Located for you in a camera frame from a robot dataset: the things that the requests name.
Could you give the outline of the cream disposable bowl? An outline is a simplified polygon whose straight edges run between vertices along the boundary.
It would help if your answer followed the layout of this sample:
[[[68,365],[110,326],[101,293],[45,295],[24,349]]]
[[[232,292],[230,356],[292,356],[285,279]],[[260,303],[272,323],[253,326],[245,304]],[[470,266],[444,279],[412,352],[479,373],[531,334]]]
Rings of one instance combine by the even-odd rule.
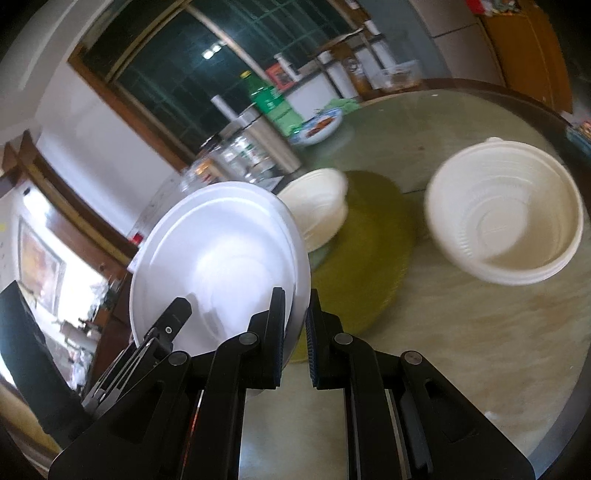
[[[346,221],[349,182],[346,175],[322,168],[291,181],[277,196],[287,206],[308,253],[329,243]]]
[[[491,137],[442,163],[425,192],[431,237],[458,268],[525,286],[563,270],[583,237],[583,200],[557,159]]]

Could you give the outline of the white foam plate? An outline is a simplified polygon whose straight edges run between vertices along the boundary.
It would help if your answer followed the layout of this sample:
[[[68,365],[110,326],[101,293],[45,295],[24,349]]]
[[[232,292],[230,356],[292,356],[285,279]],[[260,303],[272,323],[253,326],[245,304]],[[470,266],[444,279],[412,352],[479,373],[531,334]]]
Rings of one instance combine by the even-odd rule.
[[[304,240],[287,206],[273,193],[243,182],[201,188],[174,205],[139,252],[132,275],[129,317],[141,343],[177,298],[190,318],[173,340],[191,356],[214,351],[249,327],[283,288],[283,357],[297,347],[311,297]]]

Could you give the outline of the steel thermos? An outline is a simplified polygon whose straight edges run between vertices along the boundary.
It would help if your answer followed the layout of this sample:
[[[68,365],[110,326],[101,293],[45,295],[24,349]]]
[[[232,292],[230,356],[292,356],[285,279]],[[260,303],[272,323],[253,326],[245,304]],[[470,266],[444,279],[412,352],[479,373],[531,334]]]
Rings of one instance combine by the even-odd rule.
[[[284,173],[291,174],[301,169],[301,160],[286,137],[259,112],[255,104],[249,105],[236,118],[240,131],[270,157]]]

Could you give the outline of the dish of food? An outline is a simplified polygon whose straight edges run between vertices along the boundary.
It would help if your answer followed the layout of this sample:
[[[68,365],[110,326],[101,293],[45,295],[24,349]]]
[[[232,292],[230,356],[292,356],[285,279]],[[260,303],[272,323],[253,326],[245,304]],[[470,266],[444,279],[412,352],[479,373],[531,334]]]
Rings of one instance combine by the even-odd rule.
[[[296,146],[317,145],[334,134],[341,124],[341,109],[324,110],[297,127],[293,135],[290,136],[290,144]]]

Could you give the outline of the green soda bottle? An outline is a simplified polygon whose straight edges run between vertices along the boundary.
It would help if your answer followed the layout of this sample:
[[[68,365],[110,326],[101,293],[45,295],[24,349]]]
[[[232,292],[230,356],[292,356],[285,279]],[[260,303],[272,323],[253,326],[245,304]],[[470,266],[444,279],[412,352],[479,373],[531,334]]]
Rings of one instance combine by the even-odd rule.
[[[301,127],[304,119],[294,110],[290,102],[276,90],[276,87],[249,70],[243,71],[240,77],[249,92],[252,103],[256,105],[260,113],[273,122],[284,136],[290,137]]]

